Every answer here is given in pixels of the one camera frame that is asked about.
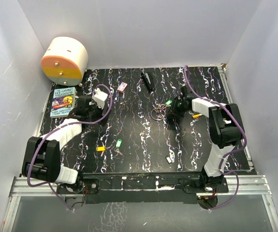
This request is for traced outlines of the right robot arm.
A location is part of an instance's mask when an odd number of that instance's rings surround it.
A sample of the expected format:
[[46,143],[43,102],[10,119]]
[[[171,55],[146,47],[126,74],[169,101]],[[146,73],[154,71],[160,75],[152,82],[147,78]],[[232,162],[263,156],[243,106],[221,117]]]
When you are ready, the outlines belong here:
[[181,94],[173,100],[166,118],[182,118],[188,111],[200,113],[209,121],[212,147],[203,167],[204,177],[199,184],[202,190],[210,192],[217,186],[216,178],[223,175],[228,153],[233,151],[245,134],[240,112],[235,103],[223,104],[200,98],[194,92],[189,92],[186,86],[182,86]]

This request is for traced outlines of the key with green tag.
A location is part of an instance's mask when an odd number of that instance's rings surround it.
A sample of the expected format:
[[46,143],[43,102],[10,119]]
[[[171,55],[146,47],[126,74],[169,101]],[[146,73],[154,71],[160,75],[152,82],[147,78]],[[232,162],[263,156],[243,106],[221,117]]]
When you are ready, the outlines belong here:
[[165,103],[159,103],[159,104],[157,104],[156,107],[165,110],[165,109],[167,109],[168,107],[170,107],[172,103],[173,103],[173,100],[168,100],[168,101],[166,101]]

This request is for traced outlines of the large metal keyring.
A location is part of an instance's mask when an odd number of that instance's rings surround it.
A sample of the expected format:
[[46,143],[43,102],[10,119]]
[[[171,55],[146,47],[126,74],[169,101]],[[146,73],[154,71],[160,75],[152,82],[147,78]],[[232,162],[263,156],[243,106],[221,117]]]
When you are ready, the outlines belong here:
[[165,118],[166,112],[163,108],[155,107],[151,110],[150,116],[155,121],[161,121]]

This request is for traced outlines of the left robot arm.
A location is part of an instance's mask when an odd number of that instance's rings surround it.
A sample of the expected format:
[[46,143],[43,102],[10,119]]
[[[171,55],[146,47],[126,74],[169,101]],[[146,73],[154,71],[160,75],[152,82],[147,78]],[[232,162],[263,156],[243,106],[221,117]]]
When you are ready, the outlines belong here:
[[96,96],[80,96],[77,99],[77,106],[58,127],[42,137],[30,137],[22,165],[22,175],[45,183],[67,184],[74,193],[82,191],[83,179],[78,177],[77,170],[65,167],[61,163],[60,151],[75,136],[83,132],[87,122],[99,122],[104,116],[106,103],[107,97],[100,99]]

